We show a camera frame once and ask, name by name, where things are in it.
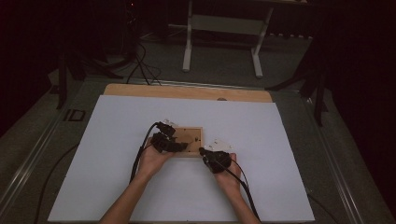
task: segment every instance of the dark background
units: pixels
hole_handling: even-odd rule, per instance
[[[185,24],[187,2],[143,1],[138,16],[165,37],[168,23]],[[202,1],[194,7],[206,14],[263,15],[259,1],[227,3]],[[325,58],[326,86],[396,216],[395,1],[311,3],[327,7],[276,5],[268,33],[314,37],[310,50]],[[0,136],[49,90],[47,74],[57,68],[60,36],[101,60],[105,53],[133,50],[135,43],[125,47],[128,42],[121,41],[127,36],[123,7],[121,1],[105,0],[0,2]],[[315,58],[306,55],[304,60]]]

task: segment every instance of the table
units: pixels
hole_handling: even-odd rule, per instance
[[[263,2],[306,4],[305,0],[302,1],[294,1],[294,0],[268,1],[267,0]],[[262,47],[262,41],[265,38],[265,33],[268,28],[273,11],[274,11],[274,7],[270,7],[268,11],[265,12],[266,16],[263,21],[226,18],[226,17],[208,16],[208,15],[197,15],[192,13],[192,0],[190,0],[189,9],[188,9],[188,19],[187,19],[187,43],[186,43],[186,49],[184,51],[183,71],[184,72],[190,71],[191,51],[192,51],[191,34],[192,34],[192,29],[196,29],[196,30],[225,32],[225,33],[242,34],[242,35],[257,35],[258,41],[256,46],[251,49],[251,56],[252,56],[256,77],[261,78],[262,65],[259,59],[259,52],[260,52],[260,48]]]
[[[219,98],[227,101],[215,101]],[[266,91],[107,86],[49,221],[97,221],[129,183],[137,153],[131,146],[140,145],[149,124],[162,115],[186,126],[201,124],[204,139],[210,142],[216,136],[239,150],[238,161],[263,221],[314,220],[276,105],[271,102]],[[150,181],[131,220],[230,222],[236,217],[200,158],[173,158]]]

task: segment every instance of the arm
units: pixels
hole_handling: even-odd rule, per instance
[[[234,153],[231,154],[231,159],[236,161],[236,155]],[[241,170],[234,162],[231,163],[231,166],[228,169],[239,178],[241,177]],[[225,171],[219,174],[214,174],[214,176],[219,187],[230,201],[238,220],[244,224],[260,223],[242,197],[240,183],[235,179],[235,177]]]
[[[146,185],[150,179],[160,171],[163,164],[174,153],[159,153],[153,146],[146,148],[139,162],[139,169],[136,176],[121,194],[121,196],[111,205],[100,220],[105,223],[128,223],[137,202],[139,202]]]

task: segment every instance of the white surface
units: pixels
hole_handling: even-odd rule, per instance
[[[148,128],[164,119],[203,127],[204,139],[233,146],[263,221],[314,220],[275,104],[101,96],[49,221],[99,220],[128,185]],[[150,181],[131,220],[236,217],[201,159],[173,158]]]

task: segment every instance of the forearm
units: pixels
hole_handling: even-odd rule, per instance
[[[225,191],[228,200],[233,207],[233,210],[238,217],[238,220],[243,224],[260,223],[260,221],[254,216],[245,199],[242,197],[241,193]]]
[[[145,175],[136,175],[131,184],[129,184],[121,196],[101,218],[100,223],[128,223],[148,182],[149,177]]]

